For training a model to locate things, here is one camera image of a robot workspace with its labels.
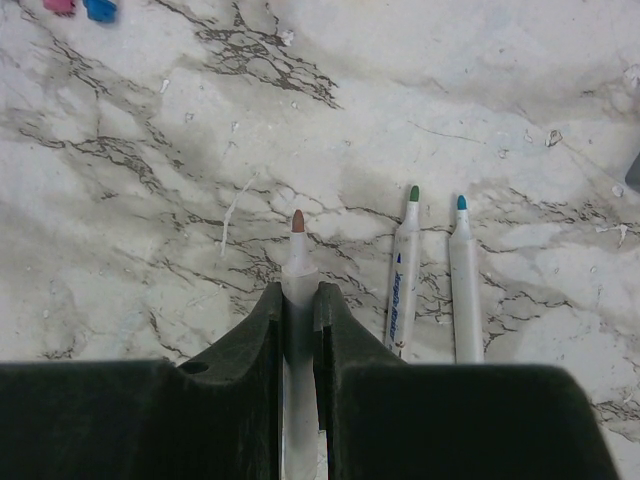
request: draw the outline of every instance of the white marble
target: white marble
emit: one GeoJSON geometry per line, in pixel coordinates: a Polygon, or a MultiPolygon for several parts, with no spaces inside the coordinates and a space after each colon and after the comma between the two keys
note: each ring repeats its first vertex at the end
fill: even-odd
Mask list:
{"type": "Polygon", "coordinates": [[[198,353],[278,278],[295,208],[381,337],[417,183],[413,360],[453,358],[465,192],[487,359],[568,369],[640,478],[640,2],[120,6],[0,4],[0,360],[198,353]]]}

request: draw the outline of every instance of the pink object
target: pink object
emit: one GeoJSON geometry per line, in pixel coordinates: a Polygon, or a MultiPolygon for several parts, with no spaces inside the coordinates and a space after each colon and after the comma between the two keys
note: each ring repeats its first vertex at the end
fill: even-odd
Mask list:
{"type": "Polygon", "coordinates": [[[56,13],[73,13],[73,0],[42,0],[44,8],[56,13]]]}

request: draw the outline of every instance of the marker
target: marker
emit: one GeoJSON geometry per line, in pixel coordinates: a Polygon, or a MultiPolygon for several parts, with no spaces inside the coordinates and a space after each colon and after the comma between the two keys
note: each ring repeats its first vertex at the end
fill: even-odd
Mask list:
{"type": "Polygon", "coordinates": [[[449,239],[449,260],[456,363],[482,363],[484,346],[476,241],[471,235],[467,200],[463,195],[458,197],[456,229],[449,239]]]}
{"type": "Polygon", "coordinates": [[[385,345],[398,357],[411,353],[411,336],[416,316],[418,272],[420,270],[420,189],[411,188],[404,222],[396,231],[387,313],[385,345]]]}
{"type": "Polygon", "coordinates": [[[284,472],[314,480],[318,465],[318,408],[313,377],[313,297],[319,273],[309,256],[304,217],[293,215],[289,260],[282,267],[284,316],[284,472]]]}

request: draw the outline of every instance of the blue marker cap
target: blue marker cap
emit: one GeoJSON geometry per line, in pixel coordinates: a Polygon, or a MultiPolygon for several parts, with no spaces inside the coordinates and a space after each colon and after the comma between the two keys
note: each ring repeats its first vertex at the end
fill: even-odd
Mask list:
{"type": "Polygon", "coordinates": [[[82,0],[87,7],[87,16],[90,20],[100,23],[113,23],[116,21],[118,7],[109,0],[82,0]]]}
{"type": "Polygon", "coordinates": [[[458,197],[458,210],[466,210],[467,209],[467,199],[464,198],[464,195],[460,195],[458,197]]]}

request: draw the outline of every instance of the small hole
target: small hole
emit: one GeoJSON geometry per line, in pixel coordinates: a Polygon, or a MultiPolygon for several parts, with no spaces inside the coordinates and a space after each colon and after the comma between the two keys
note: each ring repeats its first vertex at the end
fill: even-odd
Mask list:
{"type": "Polygon", "coordinates": [[[204,362],[187,362],[180,365],[180,368],[189,375],[194,375],[196,373],[206,372],[209,370],[209,365],[204,362]]]}

